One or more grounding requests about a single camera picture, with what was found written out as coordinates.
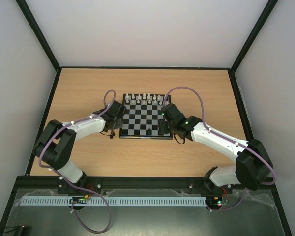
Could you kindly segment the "black king chess piece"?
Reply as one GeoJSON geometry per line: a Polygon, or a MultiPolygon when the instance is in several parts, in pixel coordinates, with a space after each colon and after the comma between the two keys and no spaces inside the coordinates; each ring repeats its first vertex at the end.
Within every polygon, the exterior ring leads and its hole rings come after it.
{"type": "Polygon", "coordinates": [[[151,129],[147,130],[147,135],[149,135],[149,136],[152,135],[152,130],[151,129]]]}

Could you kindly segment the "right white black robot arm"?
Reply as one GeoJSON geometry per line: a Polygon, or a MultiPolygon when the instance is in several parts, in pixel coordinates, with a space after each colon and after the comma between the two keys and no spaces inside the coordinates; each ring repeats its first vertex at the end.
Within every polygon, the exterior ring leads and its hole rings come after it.
{"type": "Polygon", "coordinates": [[[165,103],[160,112],[164,116],[158,123],[161,132],[207,145],[235,163],[212,168],[205,179],[207,191],[214,193],[228,184],[257,190],[260,185],[267,184],[266,178],[273,164],[261,141],[237,139],[208,126],[198,117],[186,118],[175,104],[165,103]]]}

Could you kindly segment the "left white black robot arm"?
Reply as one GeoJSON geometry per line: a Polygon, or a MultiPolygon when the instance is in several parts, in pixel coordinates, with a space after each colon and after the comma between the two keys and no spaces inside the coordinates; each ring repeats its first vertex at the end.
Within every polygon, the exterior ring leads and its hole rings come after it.
{"type": "Polygon", "coordinates": [[[57,173],[67,184],[83,190],[86,174],[71,160],[74,143],[95,133],[113,131],[126,107],[114,101],[104,109],[77,121],[50,121],[36,141],[33,154],[39,158],[39,166],[57,173]]]}

